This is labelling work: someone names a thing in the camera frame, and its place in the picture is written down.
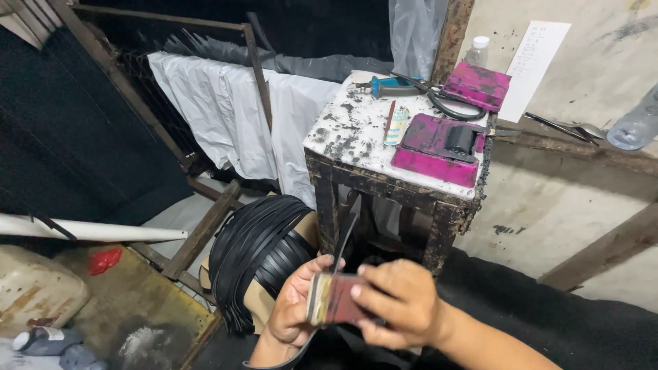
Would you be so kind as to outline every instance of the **pink container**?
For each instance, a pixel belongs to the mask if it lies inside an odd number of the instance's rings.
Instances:
[[[467,154],[445,148],[450,130],[458,126],[469,127],[476,135]],[[415,115],[393,155],[391,165],[472,188],[477,181],[480,166],[480,161],[473,154],[483,152],[484,138],[484,128],[476,124],[424,114]]]
[[[500,111],[512,76],[461,62],[443,85],[443,91],[470,104]]]

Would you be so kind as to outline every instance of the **red plastic bag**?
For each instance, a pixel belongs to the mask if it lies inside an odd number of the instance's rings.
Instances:
[[[89,258],[89,275],[102,274],[110,267],[116,265],[121,258],[121,248],[112,248],[100,251]]]

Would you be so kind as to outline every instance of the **clear plastic bag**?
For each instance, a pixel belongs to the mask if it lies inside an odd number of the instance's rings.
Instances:
[[[448,0],[389,0],[395,72],[429,79]]]

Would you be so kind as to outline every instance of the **white tabletop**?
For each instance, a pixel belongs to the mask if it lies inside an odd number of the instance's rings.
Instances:
[[[433,108],[425,95],[375,99],[369,93],[354,94],[347,92],[347,85],[353,82],[369,82],[372,76],[387,77],[361,70],[355,70],[349,75],[333,100],[325,105],[313,128],[304,139],[304,147],[341,163],[348,163],[362,169],[386,174],[392,178],[425,186],[463,199],[473,199],[475,196],[474,187],[467,188],[391,166],[395,147],[384,145],[384,127],[386,126],[391,102],[393,100],[397,101],[396,108],[400,106],[408,108],[410,117],[419,113],[432,116],[441,116],[441,114]],[[473,108],[458,103],[446,101],[442,101],[442,103],[460,113],[476,113]],[[484,118],[470,123],[486,127],[487,118],[488,114]],[[478,168],[479,179],[482,176],[484,155],[476,153],[475,157],[480,161],[480,167]]]

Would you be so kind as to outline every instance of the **white pipe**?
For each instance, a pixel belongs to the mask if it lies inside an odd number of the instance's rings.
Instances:
[[[161,242],[163,240],[188,238],[188,232],[183,230],[84,223],[81,221],[55,219],[53,219],[53,222],[75,235],[79,240],[93,240],[96,242]],[[0,234],[68,239],[61,232],[54,228],[49,228],[37,219],[34,219],[34,222],[32,222],[29,216],[6,215],[4,213],[0,213]]]

